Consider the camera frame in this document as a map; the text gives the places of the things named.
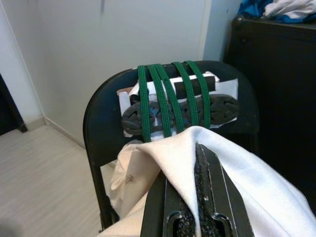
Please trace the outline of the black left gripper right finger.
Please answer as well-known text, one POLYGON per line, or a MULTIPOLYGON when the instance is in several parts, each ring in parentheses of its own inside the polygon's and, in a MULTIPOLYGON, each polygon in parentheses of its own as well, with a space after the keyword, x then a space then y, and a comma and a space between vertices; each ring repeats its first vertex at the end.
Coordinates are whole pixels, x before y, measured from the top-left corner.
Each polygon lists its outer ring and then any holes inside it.
POLYGON ((196 143, 195 183, 203 237, 251 236, 241 194, 217 155, 199 143, 196 143))

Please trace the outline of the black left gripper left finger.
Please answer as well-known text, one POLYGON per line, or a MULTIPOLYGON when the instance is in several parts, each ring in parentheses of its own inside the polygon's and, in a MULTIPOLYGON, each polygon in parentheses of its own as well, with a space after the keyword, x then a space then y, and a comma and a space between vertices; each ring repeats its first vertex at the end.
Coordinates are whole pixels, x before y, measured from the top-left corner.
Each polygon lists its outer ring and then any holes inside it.
POLYGON ((175 188, 160 172, 145 203, 142 237, 193 237, 195 219, 175 188))

